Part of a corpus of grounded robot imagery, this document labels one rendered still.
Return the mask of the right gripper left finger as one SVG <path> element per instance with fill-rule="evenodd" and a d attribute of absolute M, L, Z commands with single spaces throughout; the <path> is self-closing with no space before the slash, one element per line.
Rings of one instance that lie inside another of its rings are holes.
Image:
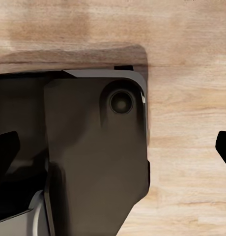
<path fill-rule="evenodd" d="M 17 131 L 0 135 L 0 182 L 21 149 Z"/>

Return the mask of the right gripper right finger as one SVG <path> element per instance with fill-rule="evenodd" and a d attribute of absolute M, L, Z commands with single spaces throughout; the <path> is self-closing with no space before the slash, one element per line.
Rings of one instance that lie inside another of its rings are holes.
<path fill-rule="evenodd" d="M 226 163 L 226 131 L 218 133 L 215 148 Z"/>

